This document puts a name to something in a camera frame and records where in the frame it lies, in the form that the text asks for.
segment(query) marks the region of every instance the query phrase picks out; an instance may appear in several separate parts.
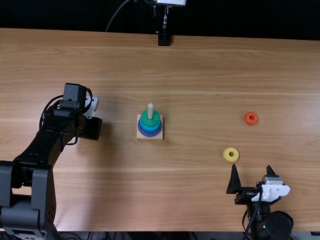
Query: purple ring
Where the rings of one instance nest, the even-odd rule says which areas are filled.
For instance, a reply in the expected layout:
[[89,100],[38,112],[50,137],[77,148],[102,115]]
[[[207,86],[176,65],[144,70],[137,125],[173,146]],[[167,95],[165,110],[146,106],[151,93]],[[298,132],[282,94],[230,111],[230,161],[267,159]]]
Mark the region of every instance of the purple ring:
[[150,138],[150,137],[154,137],[154,136],[158,135],[158,134],[161,132],[161,130],[162,130],[162,126],[161,126],[161,128],[160,128],[158,131],[156,131],[156,132],[154,132],[154,133],[145,133],[145,132],[141,129],[140,124],[138,123],[138,129],[139,129],[139,132],[140,132],[142,135]]

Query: teal ring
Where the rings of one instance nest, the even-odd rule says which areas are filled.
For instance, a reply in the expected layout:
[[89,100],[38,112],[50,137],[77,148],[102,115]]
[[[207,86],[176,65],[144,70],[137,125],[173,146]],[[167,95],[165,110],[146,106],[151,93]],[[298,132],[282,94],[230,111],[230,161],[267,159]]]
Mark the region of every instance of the teal ring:
[[157,131],[159,131],[159,129],[161,129],[162,127],[162,123],[161,121],[154,127],[147,127],[147,126],[144,126],[144,124],[142,123],[142,121],[139,120],[139,126],[141,128],[141,130],[147,134],[153,134]]

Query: black cable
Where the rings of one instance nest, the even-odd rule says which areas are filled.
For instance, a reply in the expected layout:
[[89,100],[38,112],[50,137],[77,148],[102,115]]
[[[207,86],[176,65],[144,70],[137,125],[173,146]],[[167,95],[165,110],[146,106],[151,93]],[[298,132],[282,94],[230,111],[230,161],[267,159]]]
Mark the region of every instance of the black cable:
[[106,232],[105,232],[105,239],[107,239],[107,238],[108,238],[109,240],[111,240],[111,237],[109,236],[109,232],[106,231]]
[[67,143],[67,145],[68,145],[68,146],[76,145],[77,142],[78,142],[78,136],[75,136],[75,137],[74,137],[74,142],[72,142],[72,143]]
[[85,114],[91,107],[92,101],[93,101],[93,95],[92,95],[92,91],[90,90],[90,88],[87,88],[86,91],[88,92],[88,94],[90,95],[90,102],[88,104],[88,106],[86,106],[81,113]]
[[108,32],[109,27],[110,27],[112,21],[114,20],[115,16],[116,16],[116,15],[118,14],[118,12],[122,9],[122,7],[123,7],[124,5],[126,5],[129,1],[130,1],[130,0],[125,0],[125,1],[118,7],[118,9],[114,12],[114,14],[112,15],[112,17],[110,18],[110,20],[109,20],[109,22],[108,22],[108,25],[107,25],[106,28],[105,28],[105,32]]
[[256,217],[256,215],[257,215],[258,208],[259,208],[260,203],[261,203],[261,200],[262,200],[262,190],[261,190],[259,193],[260,193],[260,194],[259,194],[258,203],[257,203],[257,205],[256,205],[256,207],[255,207],[255,210],[254,210],[254,212],[253,212],[253,215],[251,216],[251,219],[250,219],[250,221],[249,221],[248,226],[246,226],[246,230],[245,230],[245,232],[244,232],[244,234],[243,234],[242,240],[246,240],[247,235],[248,235],[248,232],[249,232],[249,229],[250,229],[250,227],[251,227],[252,223],[254,222],[254,219],[255,219],[255,217]]
[[39,121],[39,130],[40,130],[41,127],[42,127],[43,114],[44,114],[44,112],[48,109],[48,107],[50,106],[50,104],[51,104],[54,100],[57,100],[57,99],[62,98],[62,97],[63,97],[63,95],[59,95],[59,96],[56,96],[56,97],[52,98],[52,99],[47,103],[47,105],[44,107],[44,109],[43,109],[43,111],[42,111],[42,113],[41,113],[40,121]]
[[81,237],[73,232],[69,232],[69,231],[62,231],[60,232],[60,234],[70,234],[70,235],[74,235],[76,236],[77,238],[79,238],[81,240]]
[[245,212],[244,212],[244,214],[243,214],[243,217],[242,217],[242,227],[243,227],[244,231],[246,231],[246,228],[245,228],[245,220],[246,220],[247,214],[248,214],[248,211],[245,210]]
[[91,232],[89,232],[88,237],[86,238],[86,240],[89,240],[90,235],[91,235]]
[[193,236],[193,238],[194,238],[195,240],[198,240],[198,237],[196,236],[196,234],[195,234],[194,231],[192,231],[191,234],[192,234],[192,236]]

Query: stacked rings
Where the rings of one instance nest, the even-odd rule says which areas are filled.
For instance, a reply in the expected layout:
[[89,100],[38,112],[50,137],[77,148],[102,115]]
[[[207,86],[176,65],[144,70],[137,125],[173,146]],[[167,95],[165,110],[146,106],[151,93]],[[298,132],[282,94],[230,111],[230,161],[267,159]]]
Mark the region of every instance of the stacked rings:
[[146,137],[154,137],[162,130],[162,122],[159,113],[153,109],[153,116],[148,118],[148,109],[143,111],[140,120],[138,121],[138,129],[141,134]]

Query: orange ring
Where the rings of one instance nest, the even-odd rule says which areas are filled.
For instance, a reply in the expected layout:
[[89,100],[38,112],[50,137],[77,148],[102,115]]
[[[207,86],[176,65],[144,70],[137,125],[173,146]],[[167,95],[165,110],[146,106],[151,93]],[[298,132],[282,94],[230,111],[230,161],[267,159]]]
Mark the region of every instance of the orange ring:
[[244,115],[244,120],[249,125],[254,125],[258,122],[258,115],[254,112],[248,112]]

